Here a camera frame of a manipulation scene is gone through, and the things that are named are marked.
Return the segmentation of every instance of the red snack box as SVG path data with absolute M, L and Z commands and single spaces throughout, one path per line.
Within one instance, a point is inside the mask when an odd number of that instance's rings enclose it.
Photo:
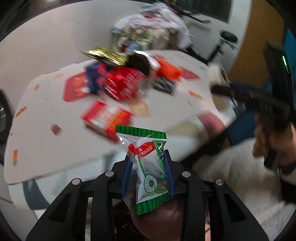
M 107 74 L 105 89 L 117 100 L 131 99 L 138 92 L 145 92 L 146 77 L 142 72 L 128 67 L 117 66 Z
M 117 140 L 116 125 L 128 125 L 131 115 L 130 112 L 121 108 L 95 101 L 81 118 L 89 127 L 113 140 Z

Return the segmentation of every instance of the blue snack packet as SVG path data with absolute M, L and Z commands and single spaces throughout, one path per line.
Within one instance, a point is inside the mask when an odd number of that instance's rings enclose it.
M 92 94 L 99 95 L 104 89 L 107 74 L 107 64 L 98 62 L 86 68 L 89 89 Z

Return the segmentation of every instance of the gold foil packet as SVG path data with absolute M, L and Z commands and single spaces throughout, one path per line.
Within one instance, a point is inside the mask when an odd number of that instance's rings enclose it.
M 112 63 L 117 65 L 122 65 L 122 66 L 128 59 L 127 55 L 120 54 L 111 49 L 105 49 L 105 48 L 97 48 L 95 50 L 89 50 L 83 53 L 94 59 L 106 58 L 110 60 Z

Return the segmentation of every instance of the green light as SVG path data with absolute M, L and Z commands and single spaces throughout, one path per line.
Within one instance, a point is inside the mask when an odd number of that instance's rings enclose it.
M 285 60 L 285 57 L 284 56 L 283 56 L 283 60 L 284 60 L 285 66 L 287 66 L 287 63 L 286 63 L 286 60 Z

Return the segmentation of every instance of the person's hand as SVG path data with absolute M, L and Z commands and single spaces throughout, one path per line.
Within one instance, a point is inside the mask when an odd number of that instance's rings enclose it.
M 273 131 L 270 136 L 263 132 L 259 115 L 255 116 L 255 123 L 257 128 L 254 132 L 256 138 L 254 157 L 266 156 L 269 149 L 273 148 L 283 154 L 279 162 L 281 166 L 287 166 L 296 161 L 296 130 L 292 123 L 285 131 Z

